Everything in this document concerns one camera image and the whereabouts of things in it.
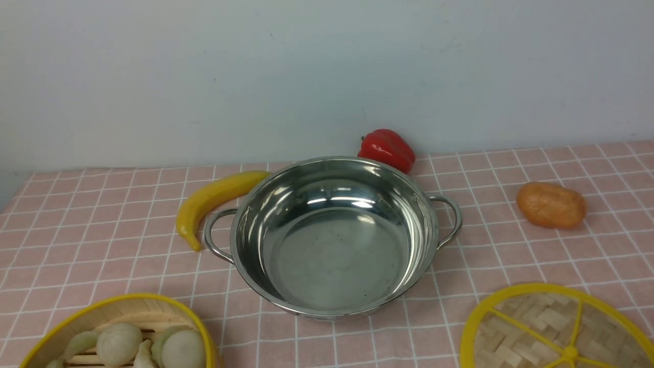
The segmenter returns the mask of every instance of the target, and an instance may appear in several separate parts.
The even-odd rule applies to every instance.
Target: red bell pepper
[[[361,138],[362,158],[382,162],[408,174],[415,163],[415,153],[411,147],[390,129],[377,129]]]

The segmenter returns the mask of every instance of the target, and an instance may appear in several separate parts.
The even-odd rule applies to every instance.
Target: white wall
[[[652,0],[4,0],[0,169],[654,138]]]

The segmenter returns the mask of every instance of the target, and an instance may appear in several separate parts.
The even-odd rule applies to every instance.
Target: bamboo steamer
[[[462,368],[653,368],[654,345],[624,315],[575,289],[508,287],[472,312]]]
[[[43,368],[59,358],[66,344],[84,331],[102,331],[112,323],[130,322],[143,332],[144,339],[153,339],[168,327],[188,326],[199,331],[207,354],[207,368],[224,368],[202,320],[182,303],[156,294],[127,294],[93,304],[61,322],[32,348],[20,368]],[[95,348],[78,354],[66,362],[67,367],[104,367]]]

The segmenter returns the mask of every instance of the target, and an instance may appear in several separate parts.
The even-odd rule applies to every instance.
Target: pink checkered tablecloth
[[[194,190],[240,170],[285,165],[33,174],[0,215],[0,367],[20,364],[77,310],[135,292],[190,306],[220,343],[227,368],[458,367],[472,308],[522,282],[584,290],[654,335],[654,141],[421,157],[415,180],[458,201],[463,231],[400,300],[335,325],[280,312],[234,267],[174,235],[177,209]],[[583,193],[590,207],[583,226],[527,223],[514,203],[526,181]],[[451,226],[449,214],[438,213],[441,226]],[[229,221],[214,230],[219,246],[228,246]]]

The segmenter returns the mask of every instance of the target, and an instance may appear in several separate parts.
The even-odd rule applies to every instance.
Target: toy banana
[[[199,222],[207,213],[219,205],[249,193],[269,172],[248,171],[218,179],[191,194],[177,212],[177,234],[184,238],[194,251],[202,245],[196,238]]]

